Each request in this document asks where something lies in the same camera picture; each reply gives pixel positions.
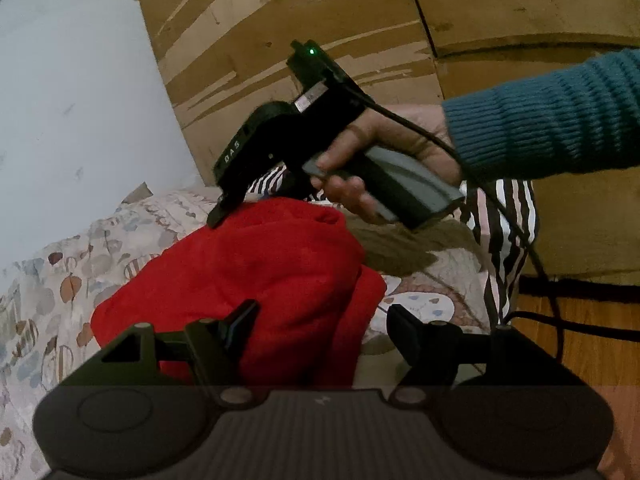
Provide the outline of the teal sweater right forearm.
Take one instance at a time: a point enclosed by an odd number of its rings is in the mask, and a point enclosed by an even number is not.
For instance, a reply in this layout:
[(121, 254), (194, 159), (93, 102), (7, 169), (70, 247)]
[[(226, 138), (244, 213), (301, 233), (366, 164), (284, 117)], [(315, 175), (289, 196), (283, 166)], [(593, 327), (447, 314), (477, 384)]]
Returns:
[(639, 165), (636, 50), (499, 84), (442, 108), (473, 180), (534, 180)]

